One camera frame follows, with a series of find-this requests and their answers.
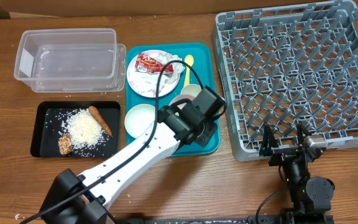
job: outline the plastic crate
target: plastic crate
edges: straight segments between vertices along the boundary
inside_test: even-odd
[[[354,2],[223,12],[213,42],[237,160],[263,159],[264,124],[282,146],[297,144],[295,126],[302,122],[328,148],[358,147]]]

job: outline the brown food piece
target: brown food piece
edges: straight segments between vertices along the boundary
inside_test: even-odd
[[[110,135],[110,137],[112,137],[111,130],[110,130],[109,126],[107,125],[107,123],[102,118],[102,116],[100,115],[98,109],[96,107],[94,107],[94,106],[90,106],[89,107],[89,112],[91,113],[92,117],[100,124],[100,126],[102,126],[103,130],[108,135]]]
[[[68,156],[73,151],[70,136],[65,134],[59,138],[59,150],[62,156]]]

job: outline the carrot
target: carrot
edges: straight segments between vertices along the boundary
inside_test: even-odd
[[[94,106],[90,106],[89,107],[89,112],[91,113],[92,117],[100,124],[100,126],[102,126],[103,130],[108,135],[110,135],[110,137],[112,137],[111,130],[110,130],[109,126],[107,125],[107,123],[102,118],[102,116],[100,115],[98,109],[96,107],[94,107]]]

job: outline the wooden table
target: wooden table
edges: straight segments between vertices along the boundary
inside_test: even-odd
[[[37,106],[45,100],[116,100],[122,106],[119,147],[126,145],[125,91],[120,93],[34,93],[13,77],[20,37],[25,30],[112,27],[127,50],[136,45],[202,42],[212,50],[214,14],[197,16],[82,17],[0,20],[0,223],[37,213],[55,176],[66,168],[76,174],[102,159],[40,159],[30,155]],[[222,94],[216,67],[215,83]],[[217,218],[254,215],[259,204],[284,187],[267,161],[239,162],[232,156],[225,117],[221,145],[209,156],[168,158],[158,162],[116,200],[118,218]],[[328,151],[309,165],[312,175],[336,184],[332,201],[336,223],[358,223],[358,149]],[[289,207],[288,195],[267,203],[261,214]]]

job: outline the red wrapper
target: red wrapper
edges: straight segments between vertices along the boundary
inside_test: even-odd
[[[160,73],[162,71],[162,68],[164,67],[164,64],[159,62],[158,60],[151,58],[147,54],[140,53],[137,56],[137,60],[135,63],[135,68],[139,72],[145,72],[145,73]],[[166,73],[172,73],[173,72],[173,66],[169,65],[165,71]]]

